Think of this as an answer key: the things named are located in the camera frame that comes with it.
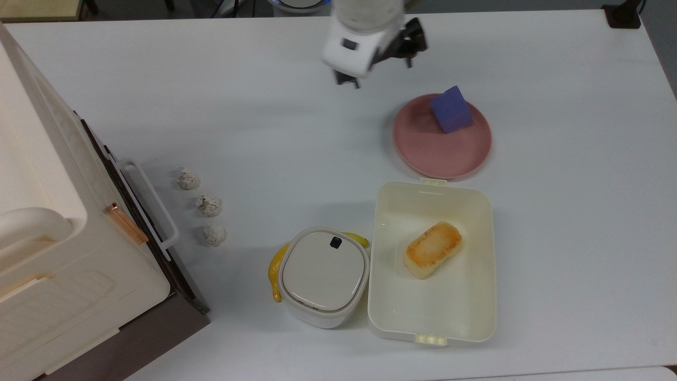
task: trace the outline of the bread slice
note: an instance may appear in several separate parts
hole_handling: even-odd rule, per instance
[[[409,244],[404,264],[412,274],[425,279],[458,253],[461,234],[449,222],[438,222]]]

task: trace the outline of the black button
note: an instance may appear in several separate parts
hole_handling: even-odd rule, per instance
[[[343,39],[343,41],[341,41],[341,45],[343,45],[343,47],[347,47],[347,48],[350,49],[350,50],[357,50],[357,45],[358,45],[358,44],[357,44],[355,41],[350,41],[350,40],[348,40],[348,39]]]
[[[332,238],[332,242],[329,244],[329,246],[333,247],[334,249],[338,249],[339,246],[341,246],[341,239],[338,237]]]

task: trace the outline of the oven door handle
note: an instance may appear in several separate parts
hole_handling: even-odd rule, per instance
[[[148,177],[146,177],[146,173],[136,161],[130,158],[122,159],[119,161],[113,161],[113,164],[115,165],[115,168],[117,170],[122,170],[127,167],[134,167],[136,168],[137,171],[139,171],[141,179],[146,183],[146,186],[148,187],[150,194],[155,199],[155,202],[157,202],[158,206],[160,207],[160,211],[162,212],[162,214],[165,215],[165,219],[167,219],[167,222],[169,223],[169,227],[171,229],[171,236],[169,236],[169,238],[165,239],[164,241],[158,242],[158,246],[160,246],[160,249],[162,251],[169,249],[179,240],[179,229],[176,228],[174,220],[171,219],[169,212],[167,211],[165,205],[160,200],[160,197],[158,196],[158,193],[155,191],[155,188],[153,188],[153,186],[150,184]]]
[[[24,239],[47,237],[63,241],[73,227],[58,212],[46,207],[24,207],[0,214],[0,250]]]

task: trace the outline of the white container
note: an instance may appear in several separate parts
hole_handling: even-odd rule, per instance
[[[351,237],[327,228],[299,233],[284,254],[278,285],[289,311],[320,328],[355,310],[369,277],[369,257]]]
[[[444,180],[388,182],[378,192],[368,314],[379,337],[445,346],[447,339],[482,342],[496,328],[496,265],[492,207],[478,190]],[[426,279],[404,266],[407,246],[446,221],[463,237],[460,252]]]

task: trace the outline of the purple foam block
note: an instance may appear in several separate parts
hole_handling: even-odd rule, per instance
[[[463,99],[458,86],[453,86],[445,91],[444,94],[439,94],[431,99],[430,105],[433,108],[437,122],[445,134],[450,134],[473,122],[470,107],[468,107],[465,99]]]

